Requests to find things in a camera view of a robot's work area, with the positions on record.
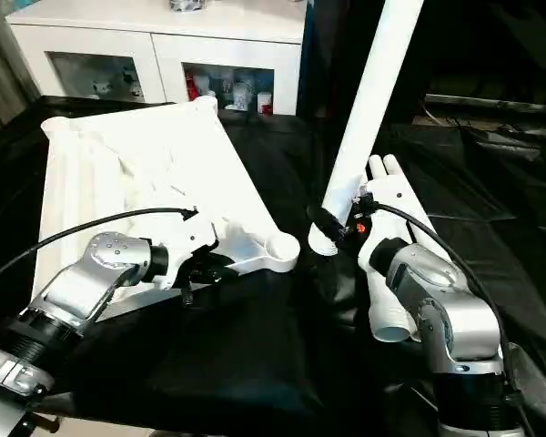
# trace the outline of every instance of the white cylinder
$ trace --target white cylinder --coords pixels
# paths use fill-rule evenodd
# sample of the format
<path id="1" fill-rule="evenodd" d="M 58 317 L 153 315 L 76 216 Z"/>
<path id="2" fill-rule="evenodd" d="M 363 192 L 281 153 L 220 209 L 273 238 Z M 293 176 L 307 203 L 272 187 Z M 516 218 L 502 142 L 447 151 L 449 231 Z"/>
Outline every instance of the white cylinder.
<path id="1" fill-rule="evenodd" d="M 346 223 L 351 200 L 358 192 L 360 175 L 365 171 L 410 38 L 419 19 L 422 3 L 423 0 L 386 0 L 382 9 L 322 203 L 322 207 L 334 215 L 341 224 Z M 315 225 L 311 227 L 308 242 L 320 255 L 336 253 L 332 241 Z"/>
<path id="2" fill-rule="evenodd" d="M 249 103 L 249 89 L 245 82 L 239 82 L 233 86 L 233 99 L 237 111 L 247 111 Z"/>
<path id="3" fill-rule="evenodd" d="M 267 91 L 257 94 L 257 112 L 263 114 L 263 107 L 273 103 L 273 95 Z"/>
<path id="4" fill-rule="evenodd" d="M 406 340 L 417 330 L 414 320 L 386 286 L 377 271 L 367 271 L 370 292 L 369 322 L 372 335 L 378 341 L 394 343 Z"/>

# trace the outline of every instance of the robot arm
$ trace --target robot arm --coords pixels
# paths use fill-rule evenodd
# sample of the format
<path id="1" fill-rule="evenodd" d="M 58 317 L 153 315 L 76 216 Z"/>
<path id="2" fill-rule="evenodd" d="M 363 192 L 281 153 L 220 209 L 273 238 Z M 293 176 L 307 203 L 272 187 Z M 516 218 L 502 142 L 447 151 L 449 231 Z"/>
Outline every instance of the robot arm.
<path id="1" fill-rule="evenodd" d="M 310 214 L 339 249 L 357 256 L 369 279 L 374 337 L 406 340 L 416 324 L 432 373 L 441 437 L 523 437 L 508 402 L 501 330 L 463 271 L 422 230 L 375 201 L 402 210 L 431 228 L 396 159 L 370 158 L 373 179 L 354 198 L 347 226 L 327 211 Z"/>
<path id="2" fill-rule="evenodd" d="M 506 402 L 500 328 L 463 272 L 428 249 L 384 239 L 369 263 L 417 321 L 442 437 L 523 437 Z"/>
<path id="3" fill-rule="evenodd" d="M 98 234 L 80 260 L 61 270 L 0 331 L 0 437 L 32 433 L 28 407 L 53 387 L 66 358 L 117 288 L 166 275 L 169 261 L 181 267 L 195 254 L 206 254 L 217 245 L 217 235 L 212 224 L 196 214 L 185 221 L 177 245 L 178 252 L 168 254 L 146 239 Z M 177 278 L 184 285 L 185 272 L 189 269 L 180 269 Z"/>

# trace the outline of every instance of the black cable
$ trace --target black cable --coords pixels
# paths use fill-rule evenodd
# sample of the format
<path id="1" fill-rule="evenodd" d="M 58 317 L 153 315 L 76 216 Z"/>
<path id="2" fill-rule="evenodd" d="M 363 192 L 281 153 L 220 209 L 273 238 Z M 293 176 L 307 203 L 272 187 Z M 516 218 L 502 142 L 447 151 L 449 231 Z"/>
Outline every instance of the black cable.
<path id="1" fill-rule="evenodd" d="M 182 209 L 182 208 L 146 208 L 146 209 L 136 209 L 134 211 L 122 212 L 120 214 L 115 214 L 113 216 L 103 217 L 97 220 L 88 221 L 87 223 L 83 223 L 82 225 L 72 227 L 71 229 L 64 230 L 46 239 L 43 239 L 42 241 L 39 241 L 32 248 L 25 250 L 20 255 L 6 262 L 6 264 L 0 268 L 0 275 L 4 273 L 6 270 L 10 269 L 12 266 L 14 266 L 19 260 L 24 259 L 28 255 L 35 253 L 37 250 L 43 248 L 44 246 L 51 244 L 52 242 L 57 241 L 58 239 L 67 237 L 71 234 L 75 234 L 82 230 L 93 228 L 95 226 L 103 225 L 110 221 L 126 219 L 128 217 L 134 217 L 134 216 L 142 216 L 144 214 L 156 214 L 156 213 L 166 213 L 166 212 L 182 214 L 185 218 L 196 214 L 196 211 L 191 211 L 189 209 Z"/>
<path id="2" fill-rule="evenodd" d="M 500 310 L 498 309 L 498 306 L 495 304 L 493 299 L 491 298 L 491 295 L 489 292 L 485 289 L 481 281 L 477 278 L 475 275 L 475 272 L 471 269 L 471 267 L 467 264 L 467 262 L 455 251 L 453 248 L 445 242 L 444 239 L 442 239 L 435 231 L 433 231 L 431 228 L 429 228 L 427 225 L 422 223 L 417 218 L 412 217 L 410 214 L 398 209 L 394 208 L 390 205 L 384 205 L 382 203 L 379 203 L 377 201 L 372 202 L 372 207 L 375 209 L 382 209 L 384 211 L 388 211 L 391 214 L 397 215 L 399 217 L 402 217 L 403 219 L 406 219 L 408 222 L 415 225 L 417 228 L 422 230 L 425 234 L 427 234 L 430 238 L 435 240 L 437 244 L 439 244 L 442 248 L 444 248 L 447 253 L 449 253 L 451 259 L 453 262 L 455 262 L 467 275 L 469 280 L 472 283 L 472 286 L 474 288 L 473 294 L 476 296 L 484 299 L 488 305 L 490 305 L 491 311 L 493 311 L 493 314 L 495 315 L 495 318 L 498 321 L 498 326 L 500 328 L 500 345 L 501 350 L 503 352 L 503 369 L 506 374 L 506 380 L 508 381 L 508 384 L 510 385 L 512 393 L 519 393 L 518 386 L 516 385 L 516 379 L 513 371 L 513 363 L 510 356 L 510 344 L 508 342 L 508 337 L 506 335 L 506 331 L 503 326 L 503 322 L 501 321 L 501 315 Z M 535 437 L 535 433 L 533 429 L 530 426 L 530 422 L 528 420 L 528 416 L 526 414 L 526 411 L 524 411 L 523 406 L 521 405 L 521 401 L 519 399 L 514 399 L 515 407 L 518 410 L 518 413 L 521 416 L 522 421 L 522 427 L 524 431 L 526 432 L 528 437 Z"/>

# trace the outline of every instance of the black cloth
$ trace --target black cloth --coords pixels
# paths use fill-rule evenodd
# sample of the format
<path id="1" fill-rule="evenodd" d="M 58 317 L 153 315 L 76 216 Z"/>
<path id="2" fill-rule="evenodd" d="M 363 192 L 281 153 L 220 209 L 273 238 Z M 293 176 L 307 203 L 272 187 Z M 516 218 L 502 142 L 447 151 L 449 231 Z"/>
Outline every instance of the black cloth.
<path id="1" fill-rule="evenodd" d="M 134 107 L 42 98 L 0 132 L 0 265 L 37 239 L 40 123 Z M 230 435 L 432 435 L 433 411 L 400 386 L 427 375 L 418 347 L 373 341 L 355 264 L 308 250 L 306 205 L 323 194 L 324 152 L 336 145 L 294 117 L 219 116 L 273 219 L 298 237 L 298 267 L 204 289 L 193 309 L 168 300 L 97 324 L 40 409 Z M 546 142 L 524 139 L 395 126 L 375 152 L 397 156 L 439 234 L 498 301 L 512 340 L 532 339 L 546 355 Z M 28 302 L 33 267 L 29 259 L 0 278 L 0 320 Z"/>

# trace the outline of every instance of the white plastic part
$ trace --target white plastic part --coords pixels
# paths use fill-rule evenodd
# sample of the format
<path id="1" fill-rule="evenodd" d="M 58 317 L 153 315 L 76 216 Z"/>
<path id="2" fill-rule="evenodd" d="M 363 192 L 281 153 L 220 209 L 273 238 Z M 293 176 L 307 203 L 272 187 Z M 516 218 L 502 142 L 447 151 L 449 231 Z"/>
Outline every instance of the white plastic part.
<path id="1" fill-rule="evenodd" d="M 42 128 L 50 146 L 40 239 L 133 209 L 197 208 L 198 232 L 214 226 L 217 252 L 234 260 L 230 268 L 285 272 L 295 266 L 299 244 L 268 213 L 218 121 L 215 98 L 102 116 L 55 117 Z M 33 297 L 104 230 L 165 245 L 170 266 L 152 284 L 119 289 L 100 320 L 176 296 L 179 290 L 170 287 L 182 260 L 177 236 L 192 225 L 187 221 L 185 226 L 178 214 L 151 214 L 59 240 L 39 251 Z"/>
<path id="2" fill-rule="evenodd" d="M 372 193 L 380 203 L 409 213 L 414 218 L 433 229 L 427 213 L 412 190 L 399 162 L 392 155 L 384 159 L 374 155 L 369 159 L 372 180 L 365 190 Z M 430 237 L 411 226 L 414 238 L 419 244 L 432 250 L 444 259 L 449 255 Z M 412 242 L 404 218 L 379 210 L 372 215 L 372 231 L 358 257 L 359 266 L 366 271 L 369 284 L 370 309 L 369 322 L 372 334 L 377 340 L 385 342 L 403 341 L 409 336 L 420 341 L 416 323 L 402 307 L 397 297 L 386 286 L 385 279 L 369 265 L 370 255 L 384 239 L 400 238 Z"/>
<path id="3" fill-rule="evenodd" d="M 358 93 L 329 180 L 322 207 L 345 224 L 351 200 L 374 146 L 389 104 L 423 0 L 386 0 Z M 336 247 L 315 226 L 308 243 L 320 255 L 335 255 Z"/>
<path id="4" fill-rule="evenodd" d="M 384 277 L 374 269 L 368 270 L 366 277 L 371 302 L 370 329 L 374 338 L 385 343 L 393 343 L 404 341 L 414 335 L 417 332 L 414 320 L 386 286 Z"/>

